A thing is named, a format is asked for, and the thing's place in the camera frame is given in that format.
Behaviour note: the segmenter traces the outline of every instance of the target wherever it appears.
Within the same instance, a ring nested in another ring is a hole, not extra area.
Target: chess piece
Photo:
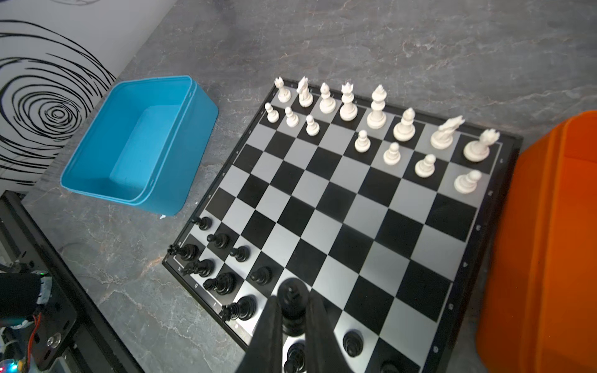
[[[299,373],[305,370],[304,344],[297,342],[290,346],[284,363],[284,373]]]
[[[214,262],[211,259],[203,259],[202,261],[192,261],[187,264],[180,273],[183,275],[197,274],[201,277],[211,275],[214,270]]]
[[[223,249],[228,245],[228,236],[224,233],[207,235],[207,242],[213,242],[216,249]]]
[[[222,321],[236,319],[246,321],[253,317],[255,310],[257,310],[257,302],[255,301],[255,297],[253,295],[246,295],[235,303],[222,306],[219,316]]]
[[[258,285],[267,285],[272,280],[272,270],[268,267],[258,268],[251,274],[251,280]]]
[[[251,250],[246,246],[230,249],[230,256],[236,258],[237,261],[245,261],[249,259],[249,255],[251,255]]]
[[[386,165],[393,166],[400,161],[399,148],[398,143],[391,143],[390,147],[383,153],[383,161]]]
[[[464,123],[462,115],[450,118],[438,127],[438,130],[431,135],[431,145],[436,149],[446,149],[454,141],[454,131]]]
[[[418,161],[414,166],[414,172],[419,177],[430,177],[435,171],[435,155],[427,154],[425,158]]]
[[[346,82],[342,86],[342,102],[344,105],[340,108],[340,117],[343,121],[351,121],[356,118],[356,114],[358,110],[356,109],[356,105],[352,103],[352,100],[355,99],[355,95],[352,94],[353,85]]]
[[[269,102],[265,103],[265,111],[267,111],[267,121],[270,123],[275,123],[280,119],[280,113],[277,110],[273,109],[272,104]]]
[[[392,362],[384,362],[381,365],[380,373],[400,373],[398,367]]]
[[[359,131],[359,137],[355,140],[355,149],[359,153],[365,153],[371,146],[371,140],[367,137],[366,130]]]
[[[398,141],[408,141],[414,136],[414,110],[409,107],[402,113],[400,122],[394,126],[394,137]]]
[[[330,86],[326,83],[321,85],[321,101],[319,102],[319,109],[323,114],[329,114],[336,108],[336,100],[330,94]]]
[[[302,107],[309,107],[313,103],[313,95],[309,92],[309,80],[306,76],[298,82],[298,103]]]
[[[236,280],[234,276],[229,273],[221,273],[215,279],[207,279],[203,283],[203,289],[215,290],[220,295],[230,294],[234,290]]]
[[[193,223],[195,223],[201,230],[208,230],[211,227],[211,219],[207,216],[204,216],[199,220],[193,220]]]
[[[359,356],[363,351],[363,338],[356,331],[351,330],[344,334],[342,346],[348,356]]]
[[[460,175],[454,180],[454,187],[462,194],[469,194],[477,188],[477,182],[481,179],[481,172],[473,170],[465,175]]]
[[[187,243],[182,247],[178,245],[170,245],[168,253],[170,255],[179,255],[182,260],[190,261],[197,258],[197,255],[199,255],[199,248],[190,243]]]
[[[315,118],[311,114],[307,115],[307,135],[315,136],[319,133],[319,123],[315,122]]]
[[[471,141],[464,147],[464,156],[471,162],[483,161],[489,155],[489,147],[500,138],[500,133],[494,129],[485,130],[479,140]]]
[[[286,113],[286,124],[289,127],[294,127],[299,124],[299,116],[296,115],[289,106],[284,109],[284,112]]]
[[[371,103],[372,111],[367,115],[367,125],[374,130],[381,128],[386,124],[386,114],[383,112],[383,108],[386,107],[386,102],[384,101],[386,97],[386,90],[383,89],[381,84],[377,86],[371,95],[371,98],[373,99],[373,102]]]
[[[290,337],[304,333],[305,312],[309,302],[309,290],[301,280],[290,278],[278,288],[278,302],[282,310],[282,332]]]
[[[280,100],[281,103],[288,102],[290,100],[291,94],[290,91],[284,86],[282,77],[277,77],[273,83],[276,85],[276,87],[278,87],[278,100]]]

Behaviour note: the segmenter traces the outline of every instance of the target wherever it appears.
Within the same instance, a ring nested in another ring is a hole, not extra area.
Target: white pawn
[[[313,103],[313,95],[309,92],[309,80],[306,76],[298,82],[298,103],[302,107],[309,107]]]
[[[323,114],[329,114],[336,108],[336,100],[331,97],[330,87],[323,83],[321,85],[321,102],[319,102],[319,109]]]
[[[398,143],[391,143],[390,147],[383,153],[383,161],[386,165],[392,166],[400,161],[399,148]]]
[[[402,113],[400,122],[394,126],[394,137],[398,141],[408,141],[414,136],[414,110],[409,107]]]
[[[299,116],[296,115],[289,106],[284,109],[284,112],[286,113],[286,124],[289,127],[294,127],[299,124]]]
[[[462,194],[469,194],[477,188],[477,182],[481,180],[481,173],[473,170],[465,175],[460,175],[454,180],[454,187]]]
[[[280,100],[281,103],[288,102],[290,100],[291,94],[290,91],[288,91],[284,86],[284,81],[282,80],[282,77],[277,77],[273,83],[278,88],[278,100]]]
[[[500,138],[500,133],[494,129],[485,130],[479,140],[471,141],[464,147],[464,156],[471,162],[483,161],[489,155],[489,147]]]
[[[430,177],[435,172],[435,155],[427,154],[414,166],[414,172],[419,177]]]
[[[340,117],[343,121],[351,121],[352,119],[356,118],[357,109],[356,105],[352,103],[352,100],[355,99],[355,95],[352,94],[353,85],[346,82],[342,86],[342,102],[344,105],[340,108]]]
[[[272,104],[269,102],[265,103],[265,111],[267,111],[267,121],[270,123],[275,123],[280,119],[280,114],[277,110],[274,110]]]
[[[438,127],[438,130],[431,135],[431,145],[436,149],[446,149],[454,141],[454,131],[464,123],[462,115],[450,118]]]
[[[367,125],[374,130],[377,130],[383,127],[386,124],[386,114],[382,111],[384,107],[386,107],[386,102],[384,101],[387,97],[386,90],[383,89],[383,86],[380,84],[377,86],[375,91],[371,94],[371,98],[373,102],[371,103],[371,113],[367,116]]]
[[[359,137],[355,141],[355,149],[359,153],[365,153],[371,146],[371,140],[367,137],[366,130],[359,131]]]
[[[311,114],[307,115],[307,135],[315,136],[319,133],[319,123],[315,122],[315,118]]]

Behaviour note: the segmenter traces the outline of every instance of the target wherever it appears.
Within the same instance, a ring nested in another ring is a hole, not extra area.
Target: black chessboard frame
[[[286,87],[297,88],[298,81],[284,78],[284,85]],[[269,91],[269,94],[259,106],[259,111],[251,120],[249,127],[245,130],[237,142],[226,163],[218,173],[218,176],[212,182],[207,193],[201,199],[192,216],[184,226],[184,229],[180,232],[176,241],[173,243],[181,245],[187,235],[189,235],[191,228],[194,226],[192,220],[194,218],[198,218],[199,214],[205,209],[207,203],[209,202],[208,196],[211,196],[216,191],[218,185],[224,177],[224,173],[228,171],[234,159],[238,156],[243,145],[247,141],[252,130],[259,123],[260,118],[265,113],[265,103],[271,102],[277,91],[278,90],[275,86],[273,86]],[[321,95],[320,87],[316,87],[312,84],[309,84],[309,91],[317,95]],[[330,89],[330,93],[335,99],[339,100],[342,97],[342,93],[340,91]],[[360,106],[369,106],[372,100],[370,98],[355,95],[353,102]],[[383,109],[384,112],[398,116],[402,115],[404,110],[406,110],[406,107],[388,103],[386,103],[386,107]],[[416,121],[440,125],[446,120],[446,117],[432,115],[416,110]],[[458,129],[458,131],[479,136],[485,129],[486,128],[479,125],[466,122]],[[484,203],[479,208],[479,213],[475,222],[473,223],[475,228],[470,233],[470,238],[462,258],[462,265],[458,269],[453,281],[453,286],[448,294],[445,303],[445,310],[441,314],[441,318],[438,322],[438,327],[432,342],[431,350],[427,356],[423,369],[421,370],[422,372],[443,372],[446,370],[448,361],[458,337],[458,332],[464,318],[464,313],[467,309],[472,289],[479,273],[483,256],[487,248],[491,245],[491,241],[497,230],[497,223],[501,213],[501,208],[505,203],[506,194],[510,185],[510,179],[512,178],[514,166],[522,146],[522,137],[501,131],[499,141],[502,142],[504,146],[510,148],[510,158],[508,160],[504,160],[504,162],[507,163],[506,167],[503,167],[499,171],[494,171],[494,173],[491,175],[492,181],[490,182],[490,185],[498,185],[501,186],[501,188],[494,191],[494,193],[497,193],[496,198],[490,199],[489,203],[487,203],[488,199],[485,199]],[[226,322],[223,322],[218,316],[220,306],[214,305],[214,307],[211,307],[211,305],[204,300],[210,299],[211,296],[209,293],[201,286],[197,286],[197,283],[192,278],[189,278],[189,281],[185,280],[185,278],[180,274],[180,266],[174,260],[169,260],[171,258],[173,258],[173,256],[169,254],[164,257],[162,261],[164,267],[166,267],[166,269],[178,280],[178,282],[180,282],[180,284],[191,294],[191,296],[197,302],[199,302],[199,304],[218,322],[218,324],[232,337],[232,339],[235,340],[244,350],[246,350],[248,347],[247,341],[250,341],[251,338],[250,335],[244,334],[242,328],[234,330]]]

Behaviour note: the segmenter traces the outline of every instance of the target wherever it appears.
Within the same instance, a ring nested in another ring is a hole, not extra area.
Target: chessboard border
[[[284,79],[284,85],[286,87],[292,87],[292,88],[298,87],[298,83],[299,83],[298,81],[293,80],[293,79],[286,79],[286,78],[283,78],[283,79]],[[309,84],[309,88],[310,88],[311,92],[315,92],[316,94],[321,94],[319,92],[320,86],[315,86],[315,85]],[[190,233],[191,228],[194,225],[192,223],[192,220],[195,217],[199,217],[200,213],[205,209],[206,200],[208,199],[209,196],[211,196],[210,193],[215,191],[214,188],[217,188],[217,186],[220,184],[220,182],[223,178],[223,174],[228,171],[228,169],[232,165],[233,161],[238,156],[242,147],[246,143],[249,135],[251,134],[253,128],[259,123],[259,120],[265,113],[264,105],[267,102],[271,102],[271,100],[274,97],[273,96],[274,92],[276,90],[277,90],[276,86],[273,85],[273,87],[269,90],[269,93],[267,94],[267,96],[262,101],[261,105],[259,106],[259,110],[253,116],[251,122],[249,123],[245,132],[242,134],[241,138],[237,141],[234,149],[230,153],[230,156],[228,157],[228,159],[226,160],[226,162],[224,163],[224,165],[218,172],[214,181],[211,183],[211,185],[207,189],[207,192],[205,193],[205,195],[203,196],[201,201],[197,204],[197,207],[195,208],[193,214],[187,220],[187,223],[185,224],[184,228],[181,230],[180,234],[177,236],[176,241],[174,241],[174,243],[181,245],[182,242],[184,242],[184,240]],[[337,91],[334,89],[330,89],[330,93],[331,93],[332,97],[337,98],[337,99],[340,99],[341,95],[342,95],[342,93],[340,91]],[[359,101],[365,101],[369,104],[371,103],[370,98],[355,95],[355,103],[358,103]],[[402,115],[402,112],[405,109],[406,108],[403,108],[400,105],[387,104],[386,107],[384,108],[384,111],[387,113],[395,114],[395,115]],[[418,120],[418,121],[432,123],[432,122],[437,121],[437,119],[443,120],[443,121],[448,119],[447,117],[444,117],[441,115],[430,114],[427,112],[420,112],[418,110],[415,110],[415,111],[416,111],[416,116],[417,116],[416,120]],[[482,127],[482,126],[479,126],[477,124],[473,124],[470,122],[466,122],[465,124],[466,124],[466,126],[464,128],[462,128],[462,127],[459,128],[459,131],[463,132],[463,133],[469,133],[469,134],[475,135],[475,136],[481,135],[481,132],[483,132],[485,129],[487,129],[486,127]],[[479,274],[479,269],[481,268],[481,263],[483,262],[483,257],[485,255],[485,253],[487,252],[487,249],[490,247],[493,237],[495,236],[495,233],[497,231],[497,223],[499,221],[501,211],[503,209],[503,205],[506,201],[507,191],[510,187],[510,182],[512,181],[514,167],[516,165],[516,160],[517,160],[519,152],[521,150],[522,140],[523,140],[523,138],[520,135],[508,133],[508,132],[501,131],[501,130],[500,130],[500,132],[502,134],[501,140],[504,138],[504,136],[508,136],[508,137],[512,138],[512,140],[513,140],[513,141],[509,141],[509,142],[511,142],[510,158],[506,162],[507,167],[505,167],[504,170],[502,170],[502,172],[504,174],[503,175],[491,174],[492,178],[497,178],[499,176],[503,179],[503,181],[501,183],[501,188],[499,190],[494,191],[494,192],[497,192],[497,197],[495,199],[493,199],[492,202],[489,203],[489,205],[483,206],[483,208],[479,207],[479,211],[475,218],[475,222],[473,222],[473,225],[476,224],[476,222],[479,220],[479,217],[488,217],[488,221],[485,222],[485,224],[484,224],[485,229],[482,230],[483,232],[481,232],[480,237],[475,239],[475,241],[478,241],[478,242],[471,243],[471,240],[473,238],[472,237],[473,233],[471,233],[470,234],[471,237],[469,238],[469,240],[467,242],[467,246],[475,245],[475,246],[478,246],[480,248],[480,250],[465,249],[465,251],[464,251],[463,258],[462,258],[461,262],[467,263],[470,268],[468,270],[463,270],[463,268],[461,266],[456,274],[456,277],[452,281],[452,286],[451,286],[449,293],[446,297],[444,308],[448,307],[449,304],[452,304],[453,308],[451,310],[453,312],[447,313],[447,312],[445,312],[445,310],[442,312],[440,320],[438,320],[438,327],[435,332],[435,336],[433,338],[432,346],[430,348],[430,352],[431,352],[431,351],[433,351],[434,348],[436,348],[435,346],[441,346],[441,353],[435,353],[435,354],[429,353],[427,355],[425,364],[421,367],[422,372],[443,372],[446,370],[448,362],[450,361],[450,356],[451,356],[454,346],[456,344],[456,339],[458,337],[458,333],[460,332],[460,326],[462,325],[462,320],[464,318],[464,314],[466,312],[468,303],[470,301],[470,295],[475,286],[475,283],[476,283],[476,280],[477,280],[477,277]],[[185,281],[184,277],[179,273],[179,271],[176,270],[174,267],[172,267],[172,265],[168,262],[169,258],[171,258],[171,256],[169,254],[166,254],[164,259],[162,260],[162,265],[164,267],[166,267],[166,269],[178,280],[178,282],[180,282],[180,284],[207,311],[207,313],[216,320],[216,322],[232,337],[232,339],[239,346],[241,346],[241,348],[243,350],[246,351],[248,348],[248,345],[243,340],[243,338],[241,338],[241,336],[238,334],[238,330],[235,332],[234,329],[230,325],[228,325],[226,322],[223,322],[220,319],[217,312],[212,307],[210,307],[209,304],[204,299],[202,299],[201,296],[198,294],[198,290],[203,290],[203,289],[202,288],[201,289],[193,288],[191,285],[189,285]],[[464,286],[457,286],[457,284],[459,284],[459,283],[464,284]]]

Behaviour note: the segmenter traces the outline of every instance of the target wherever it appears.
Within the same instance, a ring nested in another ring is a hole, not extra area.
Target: blue plastic container
[[[190,76],[112,89],[66,165],[61,185],[145,211],[182,209],[218,108]]]

